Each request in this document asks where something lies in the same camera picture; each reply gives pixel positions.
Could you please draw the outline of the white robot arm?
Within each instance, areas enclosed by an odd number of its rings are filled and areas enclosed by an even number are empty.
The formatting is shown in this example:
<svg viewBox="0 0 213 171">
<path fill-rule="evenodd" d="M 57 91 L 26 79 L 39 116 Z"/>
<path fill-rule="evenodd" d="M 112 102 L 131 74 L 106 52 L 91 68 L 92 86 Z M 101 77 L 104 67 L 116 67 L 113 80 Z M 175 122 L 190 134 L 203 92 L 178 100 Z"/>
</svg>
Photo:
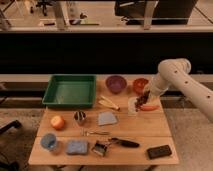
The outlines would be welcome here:
<svg viewBox="0 0 213 171">
<path fill-rule="evenodd" d="M 173 85 L 213 122 L 213 91 L 194 80 L 189 75 L 190 70 L 191 63 L 185 58 L 163 60 L 158 64 L 158 73 L 151 78 L 144 91 L 149 92 L 148 100 L 152 101 Z"/>
</svg>

